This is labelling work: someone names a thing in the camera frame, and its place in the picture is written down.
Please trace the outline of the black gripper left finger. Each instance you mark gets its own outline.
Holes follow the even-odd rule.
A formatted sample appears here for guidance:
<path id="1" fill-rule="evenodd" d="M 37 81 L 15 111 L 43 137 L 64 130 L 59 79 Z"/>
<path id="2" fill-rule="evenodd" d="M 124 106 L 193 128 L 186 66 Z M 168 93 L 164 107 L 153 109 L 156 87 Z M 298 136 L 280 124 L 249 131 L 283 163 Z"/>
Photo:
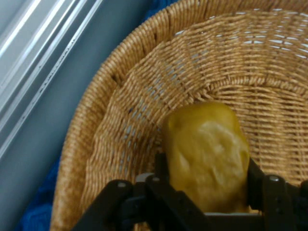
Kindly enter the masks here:
<path id="1" fill-rule="evenodd" d="M 206 231 L 205 215 L 168 180 L 167 157 L 157 154 L 154 174 L 135 184 L 110 181 L 72 229 L 131 231 L 145 222 L 152 231 Z"/>

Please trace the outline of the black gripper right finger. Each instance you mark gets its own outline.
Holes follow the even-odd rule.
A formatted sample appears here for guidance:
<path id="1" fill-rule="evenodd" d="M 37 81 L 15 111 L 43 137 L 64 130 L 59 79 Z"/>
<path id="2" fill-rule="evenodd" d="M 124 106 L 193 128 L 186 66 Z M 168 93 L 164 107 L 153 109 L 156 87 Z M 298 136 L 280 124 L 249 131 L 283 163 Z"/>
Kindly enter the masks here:
<path id="1" fill-rule="evenodd" d="M 262 213 L 266 231 L 308 229 L 308 181 L 299 186 L 283 177 L 265 174 L 252 158 L 247 172 L 248 205 Z"/>

